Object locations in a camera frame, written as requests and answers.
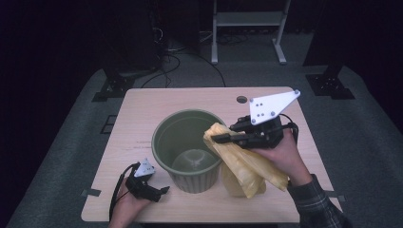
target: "wrist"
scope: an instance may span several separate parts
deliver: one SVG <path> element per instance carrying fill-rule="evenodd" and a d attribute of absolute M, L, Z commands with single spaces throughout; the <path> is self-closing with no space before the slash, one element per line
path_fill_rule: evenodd
<path fill-rule="evenodd" d="M 125 228 L 129 224 L 127 222 L 124 222 L 122 220 L 117 220 L 117 219 L 112 219 L 112 221 L 109 223 L 107 226 L 108 228 Z"/>
<path fill-rule="evenodd" d="M 306 167 L 297 170 L 295 173 L 290 174 L 290 182 L 293 186 L 301 186 L 312 182 L 312 175 Z"/>

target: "person's right hand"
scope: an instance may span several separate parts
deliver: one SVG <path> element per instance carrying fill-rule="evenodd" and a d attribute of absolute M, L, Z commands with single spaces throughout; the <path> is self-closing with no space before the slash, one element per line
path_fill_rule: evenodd
<path fill-rule="evenodd" d="M 283 139 L 275 148 L 250 150 L 270 160 L 275 167 L 287 174 L 293 186 L 311 182 L 312 176 L 299 155 L 291 129 L 284 129 L 283 135 Z"/>

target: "wooden table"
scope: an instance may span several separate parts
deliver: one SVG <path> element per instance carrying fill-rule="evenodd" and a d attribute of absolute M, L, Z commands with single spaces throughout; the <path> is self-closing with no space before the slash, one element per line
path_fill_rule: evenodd
<path fill-rule="evenodd" d="M 85 221 L 108 221 L 110 199 L 122 172 L 131 164 L 148 158 L 156 173 L 148 182 L 161 188 L 171 186 L 167 195 L 152 203 L 138 216 L 138 222 L 298 222 L 299 215 L 290 195 L 267 183 L 267 191 L 252 199 L 228 196 L 221 179 L 209 190 L 189 194 L 178 189 L 155 161 L 151 138 L 157 125 L 168 115 L 187 108 L 210 111 L 227 125 L 238 117 L 249 115 L 249 104 L 237 97 L 260 97 L 288 92 L 290 87 L 207 87 L 207 88 L 142 88 L 130 89 L 125 95 L 113 131 L 106 146 L 92 189 L 101 190 L 99 197 L 88 196 L 82 212 Z M 298 149 L 311 173 L 324 190 L 333 191 L 314 139 L 297 101 L 282 113 L 299 126 Z M 340 208 L 337 199 L 331 199 Z"/>

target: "green bucket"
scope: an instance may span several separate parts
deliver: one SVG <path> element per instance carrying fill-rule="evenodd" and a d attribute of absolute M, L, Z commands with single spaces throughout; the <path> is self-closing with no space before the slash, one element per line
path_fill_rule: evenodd
<path fill-rule="evenodd" d="M 154 158 L 184 192 L 204 192 L 217 180 L 221 158 L 202 139 L 214 123 L 224 124 L 210 112 L 186 109 L 165 118 L 154 131 Z"/>

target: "hand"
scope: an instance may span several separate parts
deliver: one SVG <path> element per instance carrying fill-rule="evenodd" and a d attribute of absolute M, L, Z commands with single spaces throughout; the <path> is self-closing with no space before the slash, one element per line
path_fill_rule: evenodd
<path fill-rule="evenodd" d="M 283 135 L 283 139 L 275 148 L 250 150 L 270 160 L 276 168 L 287 174 L 293 186 L 311 182 L 312 176 L 299 155 L 291 129 L 284 129 Z"/>
<path fill-rule="evenodd" d="M 131 193 L 125 194 L 128 189 L 125 186 L 127 178 L 122 181 L 121 189 L 118 193 L 115 208 L 113 209 L 112 220 L 109 228 L 127 227 L 137 215 L 151 203 L 148 199 L 136 199 Z"/>

